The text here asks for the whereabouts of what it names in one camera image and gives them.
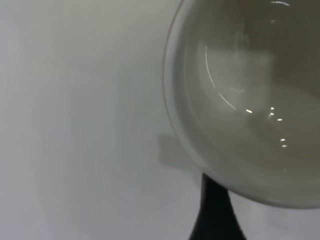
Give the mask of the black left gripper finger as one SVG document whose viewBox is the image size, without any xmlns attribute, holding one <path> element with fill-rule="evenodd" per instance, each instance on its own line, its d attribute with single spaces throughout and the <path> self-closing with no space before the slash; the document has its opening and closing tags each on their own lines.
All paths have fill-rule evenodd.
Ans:
<svg viewBox="0 0 320 240">
<path fill-rule="evenodd" d="M 228 190 L 202 175 L 198 216 L 190 240 L 246 240 Z"/>
</svg>

